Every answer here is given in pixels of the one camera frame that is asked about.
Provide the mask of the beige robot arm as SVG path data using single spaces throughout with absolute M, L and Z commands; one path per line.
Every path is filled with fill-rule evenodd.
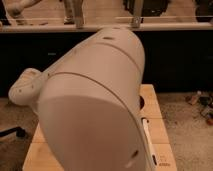
M 140 39 L 104 28 L 44 71 L 28 68 L 8 92 L 29 106 L 64 171 L 155 171 L 140 116 Z

